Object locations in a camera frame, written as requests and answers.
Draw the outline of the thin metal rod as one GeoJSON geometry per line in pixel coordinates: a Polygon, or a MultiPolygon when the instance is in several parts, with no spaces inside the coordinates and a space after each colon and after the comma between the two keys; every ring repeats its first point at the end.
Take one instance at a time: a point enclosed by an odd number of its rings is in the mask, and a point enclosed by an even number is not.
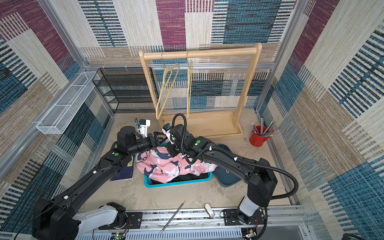
{"type": "Polygon", "coordinates": [[[184,201],[178,209],[174,212],[174,214],[171,216],[171,218],[168,220],[168,222],[165,224],[165,226],[162,228],[162,230],[159,232],[159,235],[161,235],[165,229],[168,227],[168,225],[171,223],[171,221],[175,218],[175,216],[178,214],[178,212],[181,210],[181,208],[184,206],[186,201],[184,201]]]}

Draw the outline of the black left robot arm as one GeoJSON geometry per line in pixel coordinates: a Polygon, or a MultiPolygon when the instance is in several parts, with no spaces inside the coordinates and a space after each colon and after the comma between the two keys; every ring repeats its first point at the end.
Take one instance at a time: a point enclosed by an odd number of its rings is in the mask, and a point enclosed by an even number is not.
{"type": "Polygon", "coordinates": [[[121,128],[117,141],[99,162],[79,181],[51,200],[40,199],[33,210],[32,236],[38,240],[74,240],[99,227],[124,229],[128,217],[125,207],[111,202],[99,209],[78,213],[80,207],[105,182],[117,175],[132,158],[160,146],[159,133],[141,136],[133,126],[121,128]]]}

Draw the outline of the black shorts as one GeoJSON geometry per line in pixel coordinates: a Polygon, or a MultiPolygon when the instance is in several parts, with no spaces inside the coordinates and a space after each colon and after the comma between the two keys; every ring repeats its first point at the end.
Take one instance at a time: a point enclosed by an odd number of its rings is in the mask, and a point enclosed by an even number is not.
{"type": "MultiPolygon", "coordinates": [[[[178,182],[190,182],[190,181],[195,181],[195,180],[205,180],[205,179],[208,179],[212,176],[212,173],[204,173],[204,174],[200,174],[199,176],[196,176],[196,175],[193,175],[193,174],[187,174],[187,175],[179,175],[177,176],[176,178],[174,178],[173,180],[169,181],[168,183],[166,184],[170,184],[170,183],[178,183],[178,182]]],[[[161,182],[158,182],[158,181],[155,181],[155,180],[152,180],[152,179],[149,179],[149,178],[146,178],[146,181],[149,185],[161,185],[163,183],[161,182]]]]}

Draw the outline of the red pen cup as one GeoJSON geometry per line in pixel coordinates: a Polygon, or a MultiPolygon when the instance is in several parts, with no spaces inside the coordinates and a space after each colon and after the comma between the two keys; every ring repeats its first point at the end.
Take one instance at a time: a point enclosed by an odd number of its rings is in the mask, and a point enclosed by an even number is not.
{"type": "Polygon", "coordinates": [[[260,131],[262,129],[262,126],[254,126],[253,131],[251,133],[251,136],[249,138],[249,142],[254,147],[261,147],[268,139],[269,137],[262,137],[259,135],[260,131]]]}

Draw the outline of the turquoise plastic basket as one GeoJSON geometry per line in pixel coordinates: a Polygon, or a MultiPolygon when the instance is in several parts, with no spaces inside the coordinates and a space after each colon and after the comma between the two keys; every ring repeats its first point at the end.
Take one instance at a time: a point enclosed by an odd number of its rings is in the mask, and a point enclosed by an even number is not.
{"type": "Polygon", "coordinates": [[[186,175],[186,177],[182,177],[182,181],[177,180],[171,181],[168,183],[160,183],[153,181],[149,179],[147,176],[145,176],[144,184],[147,188],[160,188],[160,187],[170,187],[170,186],[179,186],[179,185],[185,185],[185,184],[196,184],[196,183],[203,183],[210,181],[213,177],[213,173],[206,173],[201,174],[200,176],[195,175],[186,175]]]}

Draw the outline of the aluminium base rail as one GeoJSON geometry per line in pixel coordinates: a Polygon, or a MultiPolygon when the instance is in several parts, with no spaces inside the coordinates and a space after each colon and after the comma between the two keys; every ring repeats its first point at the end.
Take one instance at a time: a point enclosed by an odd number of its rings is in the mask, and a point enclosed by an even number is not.
{"type": "Polygon", "coordinates": [[[171,210],[127,212],[127,226],[108,226],[77,236],[74,240],[314,240],[314,229],[300,206],[273,206],[258,210],[248,225],[237,219],[236,209],[181,209],[165,231],[159,232],[174,214],[171,210]]]}

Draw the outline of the dark blue book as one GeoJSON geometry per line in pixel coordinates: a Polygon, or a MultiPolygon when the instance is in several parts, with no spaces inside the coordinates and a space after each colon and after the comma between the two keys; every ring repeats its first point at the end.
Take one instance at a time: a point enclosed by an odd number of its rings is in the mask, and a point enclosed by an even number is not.
{"type": "Polygon", "coordinates": [[[131,157],[131,161],[127,163],[127,166],[124,167],[117,175],[111,178],[112,181],[122,181],[122,180],[131,180],[134,176],[134,157],[131,157]]]}

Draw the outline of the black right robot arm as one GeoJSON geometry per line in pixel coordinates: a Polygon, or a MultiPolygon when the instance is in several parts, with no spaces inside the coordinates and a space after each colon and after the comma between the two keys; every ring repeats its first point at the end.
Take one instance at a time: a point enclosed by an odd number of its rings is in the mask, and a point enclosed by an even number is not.
{"type": "Polygon", "coordinates": [[[215,164],[247,183],[247,195],[237,208],[241,224],[250,224],[255,212],[266,210],[271,200],[291,197],[299,189],[299,183],[292,174],[272,167],[265,159],[247,159],[219,147],[205,137],[195,138],[187,131],[184,114],[176,114],[172,123],[163,126],[163,133],[169,139],[167,150],[172,157],[181,154],[190,166],[197,161],[215,164]],[[177,117],[183,118],[183,124],[175,124],[177,117]],[[285,175],[293,182],[294,187],[290,192],[276,196],[273,194],[278,183],[276,173],[285,175]]]}

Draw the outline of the wooden clothes rack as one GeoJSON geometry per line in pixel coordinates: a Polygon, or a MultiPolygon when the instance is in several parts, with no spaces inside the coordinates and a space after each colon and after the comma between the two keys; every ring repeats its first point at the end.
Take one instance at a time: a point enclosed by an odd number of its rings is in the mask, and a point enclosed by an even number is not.
{"type": "Polygon", "coordinates": [[[242,88],[241,96],[235,111],[213,111],[190,113],[190,107],[187,107],[188,131],[195,137],[203,136],[212,140],[222,139],[241,139],[244,136],[240,125],[240,117],[246,102],[246,97],[255,75],[257,64],[261,55],[262,44],[255,44],[252,48],[240,49],[220,49],[186,52],[165,52],[165,53],[145,53],[139,51],[139,57],[145,74],[145,78],[150,90],[150,95],[156,110],[156,118],[162,128],[164,124],[171,123],[173,115],[162,114],[159,110],[162,95],[155,95],[155,87],[151,78],[150,69],[147,61],[167,60],[167,59],[192,59],[201,57],[230,57],[250,55],[251,60],[248,66],[247,74],[242,88]]]}

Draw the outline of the small white block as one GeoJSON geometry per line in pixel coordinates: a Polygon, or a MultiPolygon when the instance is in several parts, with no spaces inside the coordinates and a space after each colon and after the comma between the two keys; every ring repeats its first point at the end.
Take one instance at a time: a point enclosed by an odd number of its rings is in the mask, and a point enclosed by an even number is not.
{"type": "Polygon", "coordinates": [[[204,209],[206,213],[209,215],[210,219],[212,219],[215,216],[215,212],[213,211],[213,209],[209,204],[205,204],[204,209]]]}

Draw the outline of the yellow hanger of black shorts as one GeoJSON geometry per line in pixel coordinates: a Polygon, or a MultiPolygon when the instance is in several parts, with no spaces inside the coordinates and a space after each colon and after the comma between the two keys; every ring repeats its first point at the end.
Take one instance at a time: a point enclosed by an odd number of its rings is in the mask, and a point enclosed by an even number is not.
{"type": "Polygon", "coordinates": [[[191,109],[191,99],[192,99],[192,81],[193,81],[193,61],[189,60],[189,52],[187,52],[186,55],[187,59],[187,77],[188,77],[188,82],[187,82],[187,87],[188,87],[188,94],[187,94],[187,117],[190,115],[190,109],[191,109]]]}

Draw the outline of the dark teal plastic tray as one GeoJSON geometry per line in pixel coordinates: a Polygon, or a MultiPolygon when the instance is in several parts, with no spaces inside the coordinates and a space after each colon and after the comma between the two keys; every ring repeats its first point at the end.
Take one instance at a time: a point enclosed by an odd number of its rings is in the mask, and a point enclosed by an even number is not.
{"type": "Polygon", "coordinates": [[[216,167],[216,169],[213,171],[213,175],[218,180],[219,184],[224,188],[233,186],[241,181],[239,177],[221,167],[216,167]]]}

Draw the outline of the pink patterned shorts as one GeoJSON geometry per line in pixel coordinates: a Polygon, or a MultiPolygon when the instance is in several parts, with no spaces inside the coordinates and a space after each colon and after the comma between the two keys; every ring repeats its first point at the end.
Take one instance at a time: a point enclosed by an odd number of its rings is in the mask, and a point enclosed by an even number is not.
{"type": "Polygon", "coordinates": [[[199,177],[213,172],[217,165],[197,160],[190,165],[181,154],[171,157],[166,147],[157,147],[135,156],[138,170],[147,178],[166,184],[178,176],[191,174],[199,177]]]}

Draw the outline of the yellow hanger of beige shorts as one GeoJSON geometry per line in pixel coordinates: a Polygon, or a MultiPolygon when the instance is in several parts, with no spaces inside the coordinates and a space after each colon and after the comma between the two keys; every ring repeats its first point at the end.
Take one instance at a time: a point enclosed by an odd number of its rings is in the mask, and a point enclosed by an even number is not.
{"type": "Polygon", "coordinates": [[[180,64],[175,63],[172,67],[166,67],[163,54],[161,54],[161,61],[164,64],[165,70],[163,74],[161,91],[158,99],[158,103],[156,105],[156,119],[159,120],[162,116],[162,113],[165,109],[168,98],[171,94],[172,89],[174,88],[176,79],[178,78],[180,72],[180,64]]]}

